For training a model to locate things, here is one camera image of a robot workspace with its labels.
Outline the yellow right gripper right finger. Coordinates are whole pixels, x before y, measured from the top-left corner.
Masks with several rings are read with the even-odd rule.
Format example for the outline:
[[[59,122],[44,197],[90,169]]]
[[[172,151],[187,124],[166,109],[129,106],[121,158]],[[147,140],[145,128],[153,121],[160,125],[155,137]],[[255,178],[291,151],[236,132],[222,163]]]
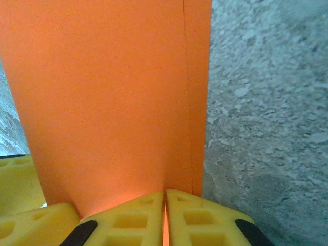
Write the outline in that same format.
[[[177,189],[166,190],[169,246],[272,246],[242,212]]]

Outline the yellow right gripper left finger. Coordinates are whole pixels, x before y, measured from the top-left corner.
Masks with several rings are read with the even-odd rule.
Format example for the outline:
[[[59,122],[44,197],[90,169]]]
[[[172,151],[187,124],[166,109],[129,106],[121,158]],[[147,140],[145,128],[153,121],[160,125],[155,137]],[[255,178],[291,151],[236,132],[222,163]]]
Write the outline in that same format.
[[[163,246],[164,192],[151,192],[82,220],[60,246]]]

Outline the orange cloth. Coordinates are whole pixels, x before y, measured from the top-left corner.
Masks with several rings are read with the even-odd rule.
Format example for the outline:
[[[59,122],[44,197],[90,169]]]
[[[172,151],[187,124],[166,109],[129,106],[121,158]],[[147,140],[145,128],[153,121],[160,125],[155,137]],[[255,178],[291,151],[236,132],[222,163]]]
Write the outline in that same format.
[[[212,0],[0,0],[0,61],[48,205],[202,190]]]

